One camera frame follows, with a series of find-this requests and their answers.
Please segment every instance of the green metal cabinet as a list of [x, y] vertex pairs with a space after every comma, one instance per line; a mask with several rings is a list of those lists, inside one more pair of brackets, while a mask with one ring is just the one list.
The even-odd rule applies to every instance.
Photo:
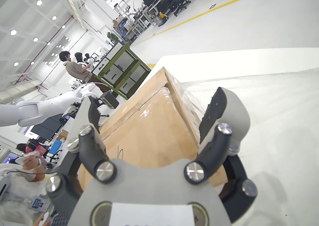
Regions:
[[94, 68], [97, 78], [113, 91], [129, 99], [151, 69], [130, 50], [129, 43], [115, 45]]

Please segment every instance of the metal screw cap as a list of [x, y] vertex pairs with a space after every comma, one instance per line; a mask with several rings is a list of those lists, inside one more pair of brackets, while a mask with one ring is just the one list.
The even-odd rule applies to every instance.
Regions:
[[87, 135], [89, 132], [91, 132], [91, 130], [92, 130], [92, 126], [90, 126], [90, 125], [84, 125], [84, 126], [82, 126], [81, 128], [80, 128], [80, 131], [79, 131], [79, 135], [80, 136], [85, 136], [85, 135]]
[[68, 149], [69, 151], [74, 151], [76, 149], [78, 149], [79, 147], [79, 138], [74, 138], [70, 141], [70, 143], [68, 144]]
[[100, 181], [107, 181], [114, 173], [114, 166], [112, 163], [105, 161], [99, 165], [96, 170], [96, 176]]
[[186, 166], [186, 174], [194, 182], [201, 182], [205, 177], [204, 169], [196, 162], [191, 162]]
[[47, 190], [47, 192], [54, 192], [59, 188], [60, 184], [61, 184], [60, 177], [53, 176], [53, 177], [50, 177], [50, 179], [48, 180], [45, 186], [45, 189]]
[[241, 186], [242, 191], [249, 197], [256, 197], [258, 194], [258, 189], [254, 182], [250, 179], [246, 179]]
[[230, 127], [229, 124], [222, 122], [220, 123], [218, 126], [218, 131], [220, 131], [221, 133], [223, 133], [224, 135], [231, 135], [232, 134], [232, 128]]
[[233, 144], [229, 148], [229, 153], [233, 155], [237, 155], [239, 153], [239, 150], [240, 150], [240, 144]]

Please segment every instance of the white label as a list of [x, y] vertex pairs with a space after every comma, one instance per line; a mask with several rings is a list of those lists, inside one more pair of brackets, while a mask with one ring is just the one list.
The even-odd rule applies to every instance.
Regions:
[[113, 203], [109, 226], [195, 226], [190, 205]]

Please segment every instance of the potted plant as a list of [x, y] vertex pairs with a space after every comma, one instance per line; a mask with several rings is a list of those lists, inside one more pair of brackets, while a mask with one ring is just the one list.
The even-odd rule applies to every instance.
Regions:
[[111, 32], [107, 33], [107, 37], [110, 39], [113, 46], [115, 46], [120, 41], [119, 38]]

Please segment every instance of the cardboard box on shelf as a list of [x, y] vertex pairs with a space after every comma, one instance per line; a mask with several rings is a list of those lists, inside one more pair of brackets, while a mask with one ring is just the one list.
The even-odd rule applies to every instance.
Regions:
[[[162, 68], [101, 127], [110, 159], [122, 158], [141, 168], [168, 166], [196, 158], [200, 119], [190, 101], [181, 99], [179, 83]], [[82, 166], [83, 189], [92, 176]], [[227, 182], [223, 166], [210, 178], [213, 186]]]
[[66, 140], [66, 137], [68, 136], [68, 132], [64, 129], [61, 130], [61, 132], [59, 133], [57, 140]]

